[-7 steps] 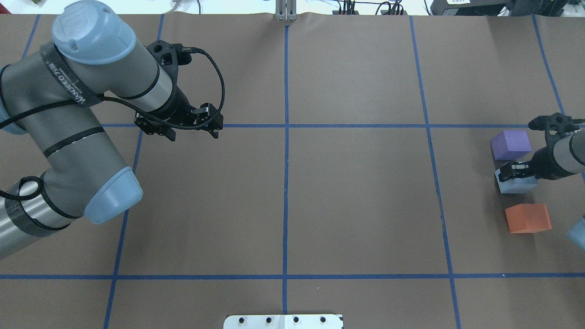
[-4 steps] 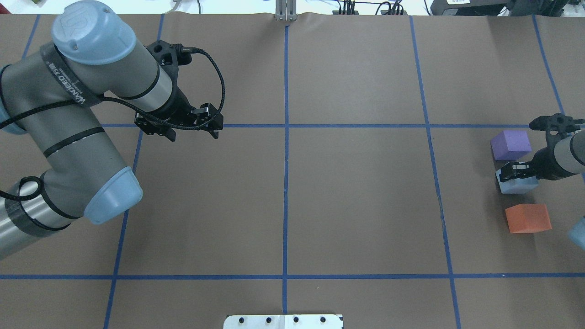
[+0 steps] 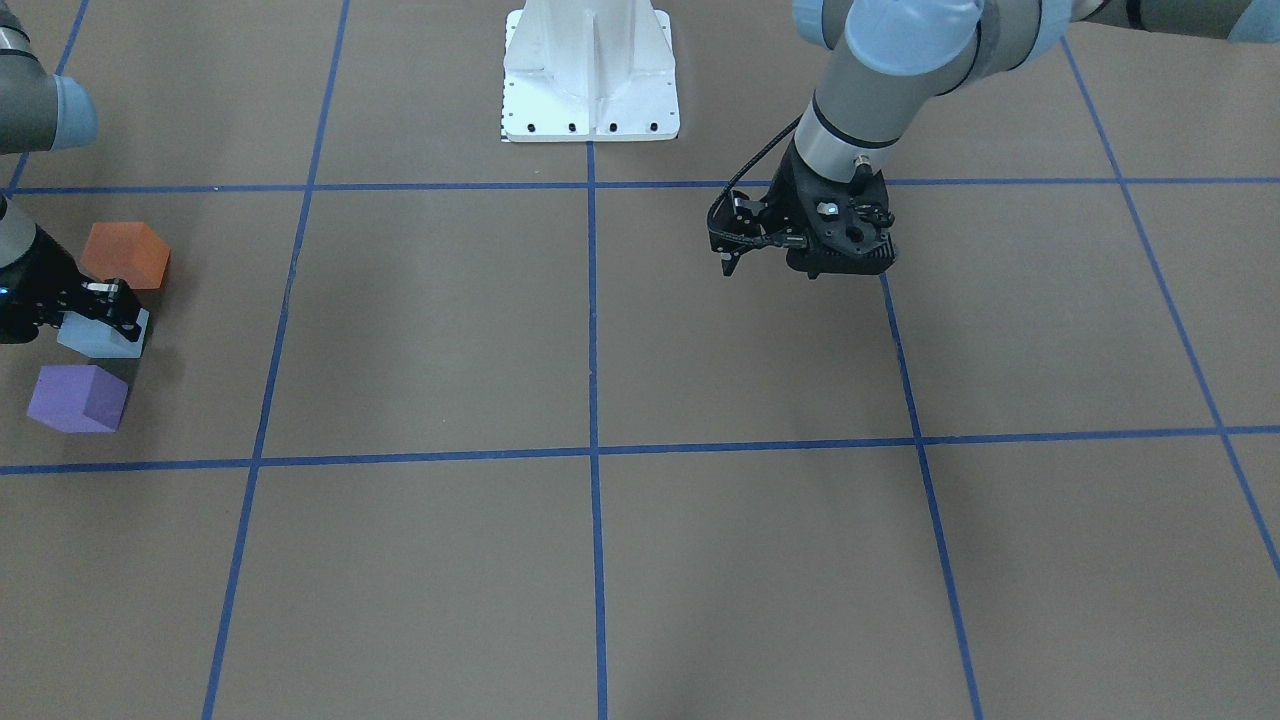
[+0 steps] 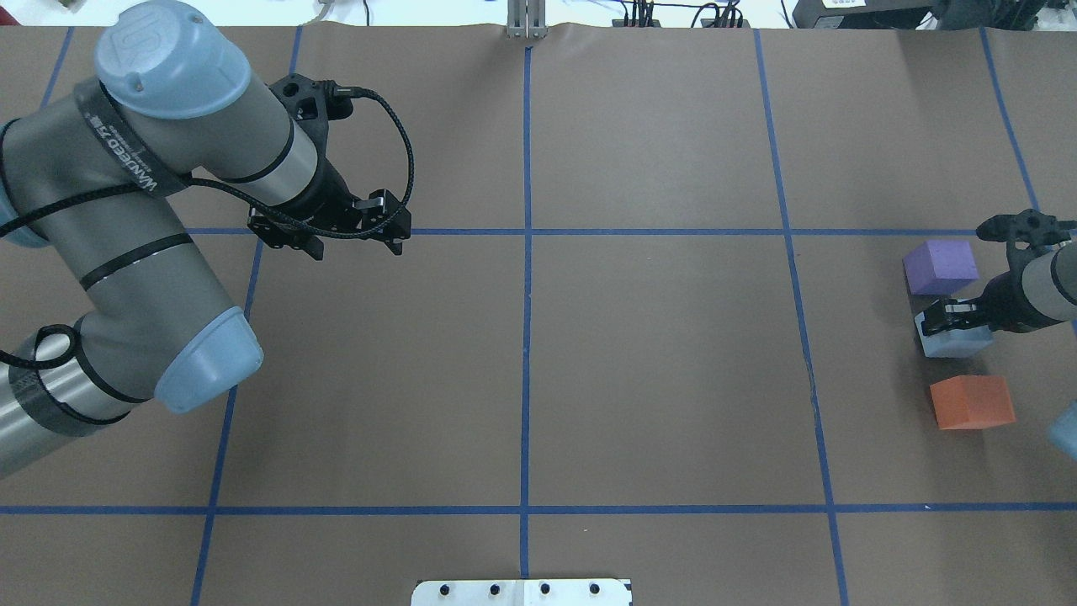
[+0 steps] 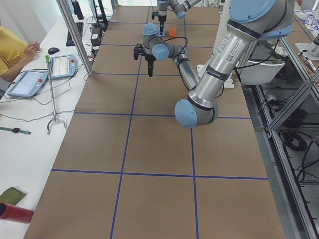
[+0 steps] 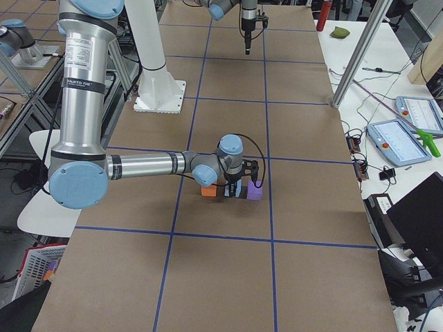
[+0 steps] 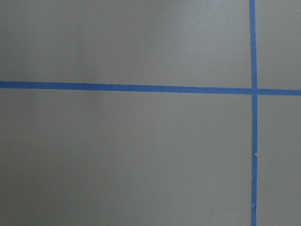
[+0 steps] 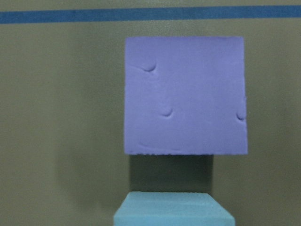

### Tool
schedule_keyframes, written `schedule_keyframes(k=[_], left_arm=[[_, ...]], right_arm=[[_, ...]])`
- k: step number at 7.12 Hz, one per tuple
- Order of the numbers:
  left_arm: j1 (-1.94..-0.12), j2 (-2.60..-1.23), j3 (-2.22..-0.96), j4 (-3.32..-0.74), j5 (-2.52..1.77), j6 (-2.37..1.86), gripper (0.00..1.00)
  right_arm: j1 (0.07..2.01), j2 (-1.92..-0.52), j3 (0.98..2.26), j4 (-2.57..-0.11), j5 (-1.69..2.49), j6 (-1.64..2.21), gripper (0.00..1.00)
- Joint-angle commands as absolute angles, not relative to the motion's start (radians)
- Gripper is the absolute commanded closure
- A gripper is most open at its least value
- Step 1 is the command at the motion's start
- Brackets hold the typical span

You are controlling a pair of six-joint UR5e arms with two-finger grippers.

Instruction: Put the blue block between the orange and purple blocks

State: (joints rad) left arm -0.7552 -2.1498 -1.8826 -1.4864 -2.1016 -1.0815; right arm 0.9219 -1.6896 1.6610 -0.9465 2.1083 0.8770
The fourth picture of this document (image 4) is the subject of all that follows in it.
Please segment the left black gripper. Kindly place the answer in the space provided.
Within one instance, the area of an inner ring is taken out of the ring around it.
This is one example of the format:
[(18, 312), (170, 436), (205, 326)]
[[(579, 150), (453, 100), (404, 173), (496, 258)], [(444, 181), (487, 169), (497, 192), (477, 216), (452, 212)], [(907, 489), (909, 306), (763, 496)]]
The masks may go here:
[[(269, 185), (280, 185), (281, 179), (262, 173), (255, 181), (261, 192), (247, 193), (258, 202), (247, 214), (247, 229), (266, 246), (300, 250), (316, 260), (324, 257), (324, 238), (377, 241), (393, 256), (400, 256), (404, 242), (411, 237), (408, 203), (414, 192), (414, 146), (388, 100), (362, 86), (300, 74), (289, 74), (270, 89), (293, 119), (289, 149), (272, 169), (284, 169), (299, 179), (300, 189), (294, 194), (270, 193)], [(353, 115), (353, 103), (359, 99), (384, 109), (401, 136), (407, 161), (406, 187), (401, 197), (388, 189), (375, 189), (367, 199), (358, 197), (328, 160), (330, 123)]]

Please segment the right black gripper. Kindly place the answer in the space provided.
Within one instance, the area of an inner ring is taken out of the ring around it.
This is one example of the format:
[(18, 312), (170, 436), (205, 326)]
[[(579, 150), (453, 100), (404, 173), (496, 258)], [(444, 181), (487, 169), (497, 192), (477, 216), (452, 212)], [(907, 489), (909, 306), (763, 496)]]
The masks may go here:
[(1074, 220), (1039, 210), (994, 215), (976, 229), (977, 238), (1006, 246), (1007, 272), (995, 276), (973, 300), (935, 300), (924, 311), (926, 335), (988, 327), (1029, 333), (1076, 318)]

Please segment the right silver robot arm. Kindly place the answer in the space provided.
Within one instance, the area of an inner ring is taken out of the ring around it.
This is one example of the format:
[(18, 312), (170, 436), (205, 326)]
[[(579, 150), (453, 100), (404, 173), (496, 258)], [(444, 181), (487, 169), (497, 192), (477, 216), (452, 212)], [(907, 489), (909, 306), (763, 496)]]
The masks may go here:
[(977, 298), (934, 300), (913, 318), (926, 357), (968, 357), (996, 332), (1029, 333), (1074, 322), (1072, 231), (1073, 221), (1038, 210), (982, 222), (977, 238), (1006, 245), (1007, 272), (990, 280)]

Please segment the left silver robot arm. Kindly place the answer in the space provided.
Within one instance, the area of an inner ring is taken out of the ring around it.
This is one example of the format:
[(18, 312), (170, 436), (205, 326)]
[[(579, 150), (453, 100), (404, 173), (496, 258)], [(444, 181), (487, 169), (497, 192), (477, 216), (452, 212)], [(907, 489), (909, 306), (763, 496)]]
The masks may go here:
[[(411, 139), (379, 93), (292, 73), (266, 84), (197, 8), (120, 13), (68, 96), (3, 126), (3, 239), (53, 246), (92, 302), (3, 352), (3, 478), (114, 426), (140, 404), (185, 413), (257, 372), (257, 335), (170, 197), (218, 189), (249, 207), (266, 246), (319, 260), (324, 239), (411, 236)], [(366, 98), (406, 153), (401, 197), (351, 192), (328, 125)]]

